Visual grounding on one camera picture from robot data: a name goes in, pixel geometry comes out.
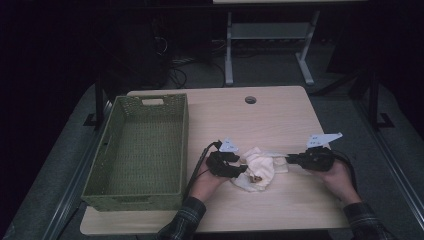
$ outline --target green basket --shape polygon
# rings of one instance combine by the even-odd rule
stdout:
[[[179,209],[187,142],[186,94],[117,97],[81,198],[98,211]]]

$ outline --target plaid sleeve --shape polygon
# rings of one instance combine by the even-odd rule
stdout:
[[[394,240],[397,239],[383,226],[374,211],[366,203],[354,203],[343,209],[354,240]]]
[[[162,228],[155,239],[191,239],[206,212],[205,205],[194,197],[188,197],[174,219]]]

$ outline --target basket handle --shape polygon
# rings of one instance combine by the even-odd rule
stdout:
[[[141,99],[141,104],[145,106],[150,105],[163,105],[164,100],[162,98],[150,98],[150,99]]]

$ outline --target table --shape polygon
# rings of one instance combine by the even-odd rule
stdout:
[[[323,133],[305,90],[299,86],[136,91],[128,95],[187,93],[189,142],[187,178],[203,149],[230,137],[242,154],[252,147],[281,153],[306,150],[311,134]],[[247,104],[253,96],[257,102]],[[345,228],[339,202],[297,165],[276,174],[267,190],[248,193],[224,183],[206,203],[198,232]],[[155,233],[176,211],[98,212],[88,207],[86,235]]]

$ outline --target white cloth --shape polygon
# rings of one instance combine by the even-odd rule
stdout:
[[[288,172],[284,156],[286,155],[262,152],[254,147],[241,156],[241,161],[245,161],[249,168],[238,178],[231,179],[231,182],[248,192],[264,191],[275,173]]]

